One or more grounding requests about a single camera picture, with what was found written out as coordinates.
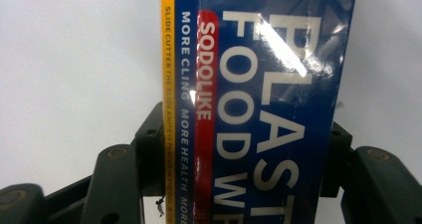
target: white background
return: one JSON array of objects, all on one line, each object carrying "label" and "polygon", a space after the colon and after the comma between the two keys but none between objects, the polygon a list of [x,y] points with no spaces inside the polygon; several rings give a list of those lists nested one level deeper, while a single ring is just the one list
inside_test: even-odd
[{"label": "white background", "polygon": [[[356,0],[335,114],[354,147],[395,153],[419,181],[421,7]],[[49,194],[132,140],[161,100],[159,16],[159,0],[0,0],[0,188]],[[343,223],[339,199],[320,201],[316,223]]]}]

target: shiny plastic film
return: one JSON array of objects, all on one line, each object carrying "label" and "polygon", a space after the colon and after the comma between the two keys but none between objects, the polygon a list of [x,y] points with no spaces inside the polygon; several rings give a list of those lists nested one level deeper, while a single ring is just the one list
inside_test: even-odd
[{"label": "shiny plastic film", "polygon": [[162,0],[167,224],[314,223],[354,0]]}]

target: red stripe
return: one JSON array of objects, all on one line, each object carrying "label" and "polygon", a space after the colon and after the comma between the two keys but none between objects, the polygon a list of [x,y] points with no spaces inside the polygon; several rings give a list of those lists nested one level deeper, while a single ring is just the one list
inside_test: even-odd
[{"label": "red stripe", "polygon": [[193,223],[211,222],[212,156],[217,87],[218,18],[198,12]]}]

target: box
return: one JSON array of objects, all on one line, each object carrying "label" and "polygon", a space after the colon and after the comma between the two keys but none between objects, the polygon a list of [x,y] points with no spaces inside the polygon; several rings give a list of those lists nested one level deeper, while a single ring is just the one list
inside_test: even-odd
[{"label": "box", "polygon": [[162,0],[166,221],[314,223],[354,0]]}]

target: yellow stripe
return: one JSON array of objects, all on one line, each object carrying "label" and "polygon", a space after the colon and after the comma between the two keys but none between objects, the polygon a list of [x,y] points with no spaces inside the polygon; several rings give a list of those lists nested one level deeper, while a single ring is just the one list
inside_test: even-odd
[{"label": "yellow stripe", "polygon": [[166,223],[175,224],[174,0],[161,0]]}]

